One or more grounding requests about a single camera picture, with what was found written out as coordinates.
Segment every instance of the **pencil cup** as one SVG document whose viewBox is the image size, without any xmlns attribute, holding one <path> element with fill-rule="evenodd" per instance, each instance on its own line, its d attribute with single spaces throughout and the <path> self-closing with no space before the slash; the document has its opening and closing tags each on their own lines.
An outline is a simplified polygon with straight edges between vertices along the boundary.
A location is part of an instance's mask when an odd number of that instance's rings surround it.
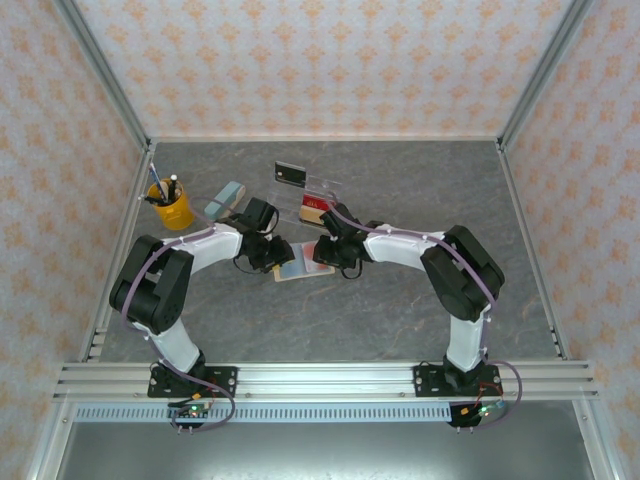
<svg viewBox="0 0 640 480">
<path fill-rule="evenodd" d="M 171 183 L 171 179 L 169 178 L 164 178 L 162 181 L 166 182 L 167 185 Z M 180 182 L 177 182 L 177 185 L 182 191 L 180 198 L 166 207 L 153 205 L 153 208 L 160 217 L 160 220 L 162 220 L 164 226 L 169 230 L 182 230 L 183 228 L 187 228 L 195 218 L 193 212 L 189 209 L 187 192 Z M 154 198 L 160 198 L 158 187 L 155 184 L 151 185 L 147 195 Z"/>
</svg>

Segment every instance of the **floor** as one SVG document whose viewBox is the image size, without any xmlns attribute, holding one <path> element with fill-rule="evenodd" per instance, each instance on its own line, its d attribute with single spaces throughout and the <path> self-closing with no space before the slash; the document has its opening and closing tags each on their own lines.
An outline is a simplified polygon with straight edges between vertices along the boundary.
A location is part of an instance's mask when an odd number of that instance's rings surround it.
<svg viewBox="0 0 640 480">
<path fill-rule="evenodd" d="M 555 401 L 524 402 L 508 422 L 473 435 L 456 435 L 444 423 L 231 423 L 193 437 L 167 424 L 76 424 L 58 479 L 80 478 L 593 480 L 593 474 L 571 402 Z"/>
<path fill-rule="evenodd" d="M 231 180 L 266 199 L 274 161 L 342 182 L 340 199 L 362 222 L 442 231 L 471 229 L 503 269 L 506 284 L 489 331 L 492 358 L 556 356 L 512 198 L 491 142 L 161 143 L 154 162 L 190 195 L 215 196 Z M 204 227 L 196 221 L 186 232 Z M 291 243 L 321 232 L 282 221 Z M 134 238 L 175 237 L 152 208 L 140 208 Z M 362 278 L 339 274 L 276 283 L 221 262 L 191 279 L 183 320 L 209 362 L 441 359 L 449 317 L 423 272 L 366 264 Z M 101 361 L 154 360 L 148 345 L 113 315 Z"/>
</svg>

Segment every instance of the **eraser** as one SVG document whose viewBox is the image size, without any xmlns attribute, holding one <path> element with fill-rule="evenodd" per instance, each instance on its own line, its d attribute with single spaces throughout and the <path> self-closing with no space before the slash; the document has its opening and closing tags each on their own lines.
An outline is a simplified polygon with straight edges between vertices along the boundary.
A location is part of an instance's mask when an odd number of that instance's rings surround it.
<svg viewBox="0 0 640 480">
<path fill-rule="evenodd" d="M 247 189 L 244 185 L 238 182 L 229 182 L 227 186 L 224 187 L 218 195 L 216 195 L 215 199 L 227 205 L 229 208 L 235 208 L 236 205 L 242 200 Z M 211 202 L 207 205 L 207 208 L 204 209 L 204 214 L 209 218 L 209 220 L 216 221 L 219 218 L 224 218 L 229 215 L 229 210 L 227 210 L 222 205 L 218 205 L 216 202 Z"/>
</svg>

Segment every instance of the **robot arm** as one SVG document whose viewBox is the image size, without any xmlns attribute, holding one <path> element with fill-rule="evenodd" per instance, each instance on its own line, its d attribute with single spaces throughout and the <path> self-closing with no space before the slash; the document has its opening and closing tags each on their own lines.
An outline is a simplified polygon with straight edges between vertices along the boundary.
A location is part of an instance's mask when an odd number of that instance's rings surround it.
<svg viewBox="0 0 640 480">
<path fill-rule="evenodd" d="M 489 318 L 489 301 L 470 275 L 439 243 L 454 248 L 487 286 L 494 298 L 504 284 L 502 270 L 471 232 L 455 226 L 447 232 L 423 234 L 398 230 L 381 222 L 370 222 L 367 231 L 345 223 L 359 224 L 343 205 L 336 215 L 329 211 L 320 218 L 331 236 L 322 236 L 314 261 L 336 268 L 354 268 L 356 262 L 393 262 L 427 273 L 442 306 L 451 316 L 450 342 L 444 358 L 447 381 L 459 388 L 477 380 L 486 352 L 483 327 Z"/>
<path fill-rule="evenodd" d="M 153 341 L 156 350 L 181 372 L 203 378 L 205 358 L 191 341 L 180 314 L 189 278 L 197 271 L 221 260 L 245 255 L 255 270 L 264 273 L 293 259 L 289 244 L 281 237 L 265 233 L 275 209 L 252 199 L 243 214 L 235 214 L 209 230 L 180 237 L 181 243 L 163 253 L 138 286 L 128 319 Z M 109 303 L 121 312 L 134 278 L 147 259 L 162 245 L 175 239 L 159 240 L 145 235 L 134 243 L 111 290 Z"/>
</svg>

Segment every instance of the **enclosure wall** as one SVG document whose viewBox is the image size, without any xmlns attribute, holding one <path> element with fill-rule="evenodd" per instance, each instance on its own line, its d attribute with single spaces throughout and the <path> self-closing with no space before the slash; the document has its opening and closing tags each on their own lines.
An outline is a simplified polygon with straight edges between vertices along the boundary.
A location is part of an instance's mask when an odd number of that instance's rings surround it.
<svg viewBox="0 0 640 480">
<path fill-rule="evenodd" d="M 0 476 L 25 478 L 140 153 L 52 1 L 2 2 L 0 30 Z"/>
<path fill-rule="evenodd" d="M 157 136 L 499 135 L 569 0 L 80 2 Z"/>
<path fill-rule="evenodd" d="M 594 3 L 508 151 L 556 313 L 640 471 L 640 10 Z"/>
</svg>

